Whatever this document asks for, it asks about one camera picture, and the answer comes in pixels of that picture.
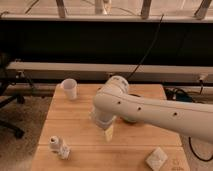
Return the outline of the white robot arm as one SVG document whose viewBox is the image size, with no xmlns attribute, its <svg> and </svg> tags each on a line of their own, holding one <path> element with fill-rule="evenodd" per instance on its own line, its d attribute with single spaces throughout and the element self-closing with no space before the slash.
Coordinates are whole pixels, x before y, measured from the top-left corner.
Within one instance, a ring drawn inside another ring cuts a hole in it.
<svg viewBox="0 0 213 171">
<path fill-rule="evenodd" d="M 91 119 L 103 130 L 116 116 L 188 135 L 213 144 L 213 105 L 137 97 L 122 76 L 112 76 L 93 98 Z"/>
</svg>

